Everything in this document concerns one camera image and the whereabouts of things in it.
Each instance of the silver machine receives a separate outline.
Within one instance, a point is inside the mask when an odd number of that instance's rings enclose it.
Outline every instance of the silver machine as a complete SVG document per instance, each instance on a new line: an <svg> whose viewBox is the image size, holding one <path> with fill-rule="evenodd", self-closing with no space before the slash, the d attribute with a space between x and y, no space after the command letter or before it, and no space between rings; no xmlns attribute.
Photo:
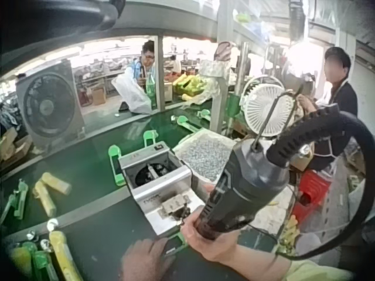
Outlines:
<svg viewBox="0 0 375 281"><path fill-rule="evenodd" d="M204 202L191 188L192 171L165 144L118 159L128 188L157 235L168 235Z"/></svg>

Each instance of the forearm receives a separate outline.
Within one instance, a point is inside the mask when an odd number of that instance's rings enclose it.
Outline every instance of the forearm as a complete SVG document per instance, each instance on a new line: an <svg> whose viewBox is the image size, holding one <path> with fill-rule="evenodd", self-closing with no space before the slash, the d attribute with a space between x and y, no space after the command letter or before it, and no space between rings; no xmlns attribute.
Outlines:
<svg viewBox="0 0 375 281"><path fill-rule="evenodd" d="M233 254L220 262L250 281L280 281L291 267L291 261L273 253L237 245Z"/></svg>

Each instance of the workbench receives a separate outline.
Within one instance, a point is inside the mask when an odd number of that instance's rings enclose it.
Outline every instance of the workbench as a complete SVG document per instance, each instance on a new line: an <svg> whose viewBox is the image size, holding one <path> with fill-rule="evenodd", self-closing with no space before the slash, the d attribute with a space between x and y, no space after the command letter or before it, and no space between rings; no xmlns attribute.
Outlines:
<svg viewBox="0 0 375 281"><path fill-rule="evenodd" d="M173 148L190 133L185 128L171 123L172 115L185 115L191 123L209 127L207 121L195 116L196 111L188 109L183 111L179 108L117 127L45 157L6 179L2 183L2 202L6 202L4 200L17 187L18 179L21 178L30 189L43 172L51 172L56 177L69 182L73 189L67 197L51 189L49 191L57 207L56 217L64 215L72 220L60 230L66 234L73 259L84 280L117 280L120 259L126 249L138 239L156 238L142 211L129 196L86 218L78 217L86 212L81 210L89 203L93 205L92 208L98 208L101 203L96 200L111 197L113 192L122 195L128 193L126 187L120 189L115 185L108 158L108 148L111 145L119 146L122 154L125 155L142 148L144 131L154 129L159 134L157 141L164 141ZM8 216L4 222L2 237L45 223L48 219L40 201L34 199L32 193L28 192L24 219L18 221ZM255 230L245 231L240 236L240 243L249 247L253 247L256 240L258 240L256 242L258 249L271 251L274 247L271 238ZM245 279L229 268L205 261L198 253L186 248L177 254L176 261L164 280Z"/></svg>

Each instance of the machine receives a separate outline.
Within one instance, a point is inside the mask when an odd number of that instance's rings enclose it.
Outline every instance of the machine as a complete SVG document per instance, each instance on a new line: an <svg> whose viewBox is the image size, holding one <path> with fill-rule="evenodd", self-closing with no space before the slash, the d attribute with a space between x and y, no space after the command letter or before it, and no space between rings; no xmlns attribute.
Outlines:
<svg viewBox="0 0 375 281"><path fill-rule="evenodd" d="M39 148L76 138L84 126L68 60L20 79L17 97L26 130Z"/></svg>
<svg viewBox="0 0 375 281"><path fill-rule="evenodd" d="M157 235L177 229L203 201L191 189L192 171L165 142L118 159L128 188Z"/></svg>
<svg viewBox="0 0 375 281"><path fill-rule="evenodd" d="M256 213L285 187L289 180L291 157L303 145L343 132L357 140L366 164L366 184L357 213L337 237L304 255L288 258L308 259L338 246L365 221L373 205L375 141L360 120L347 112L340 112L336 104L310 113L294 123L268 149L261 146L259 138L244 139L236 144L196 222L198 232L214 240L224 232L249 224Z"/></svg>

